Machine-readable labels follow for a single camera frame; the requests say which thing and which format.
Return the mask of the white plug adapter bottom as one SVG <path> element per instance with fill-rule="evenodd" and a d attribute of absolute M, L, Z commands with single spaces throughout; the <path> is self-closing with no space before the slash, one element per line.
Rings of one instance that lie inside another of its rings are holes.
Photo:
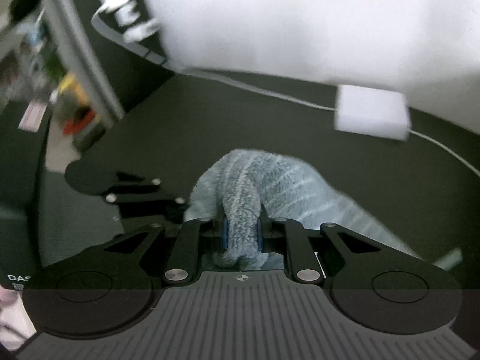
<path fill-rule="evenodd" d="M 149 19 L 127 29 L 123 34 L 123 39 L 127 43 L 143 41 L 146 38 L 157 33 L 160 29 L 156 19 Z"/>

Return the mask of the light blue terry cloth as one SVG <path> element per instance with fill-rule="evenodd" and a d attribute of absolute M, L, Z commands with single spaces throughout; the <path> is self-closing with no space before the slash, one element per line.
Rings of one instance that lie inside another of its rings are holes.
<path fill-rule="evenodd" d="M 203 173 L 193 187 L 185 220 L 216 219 L 229 222 L 228 247 L 206 253 L 205 268 L 241 271 L 283 267 L 278 253 L 258 249 L 256 222 L 265 211 L 272 219 L 286 218 L 307 229 L 336 223 L 353 232 L 415 256 L 394 235 L 352 198 L 331 186 L 308 163 L 260 150 L 233 150 Z"/>

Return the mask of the white power adapter brick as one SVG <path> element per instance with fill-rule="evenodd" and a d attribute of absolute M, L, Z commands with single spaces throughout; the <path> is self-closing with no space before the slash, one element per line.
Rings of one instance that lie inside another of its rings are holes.
<path fill-rule="evenodd" d="M 340 85 L 334 128 L 344 133 L 406 141 L 411 128 L 406 97 L 385 89 Z"/>

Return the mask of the black power strip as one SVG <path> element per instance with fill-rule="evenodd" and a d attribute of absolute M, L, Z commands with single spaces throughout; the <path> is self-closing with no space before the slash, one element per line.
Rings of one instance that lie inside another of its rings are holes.
<path fill-rule="evenodd" d="M 114 110 L 128 113 L 173 76 L 144 0 L 72 0 L 72 7 Z"/>

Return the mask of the white plug adapter middle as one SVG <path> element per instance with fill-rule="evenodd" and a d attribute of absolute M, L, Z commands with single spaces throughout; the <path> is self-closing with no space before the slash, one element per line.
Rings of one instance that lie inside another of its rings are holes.
<path fill-rule="evenodd" d="M 137 3 L 132 0 L 124 4 L 116 13 L 115 20 L 120 27 L 127 27 L 136 22 L 141 14 L 136 11 Z"/>

